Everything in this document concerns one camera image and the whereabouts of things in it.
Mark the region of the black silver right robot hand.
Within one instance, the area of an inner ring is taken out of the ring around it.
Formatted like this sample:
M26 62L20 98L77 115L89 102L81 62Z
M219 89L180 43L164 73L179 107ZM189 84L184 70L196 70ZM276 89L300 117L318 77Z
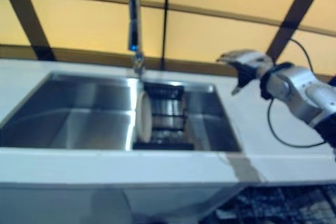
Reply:
M274 66L273 60L265 53L252 49L241 49L221 54L216 62L229 65L237 71L238 82L231 92L236 95L252 80L260 80Z

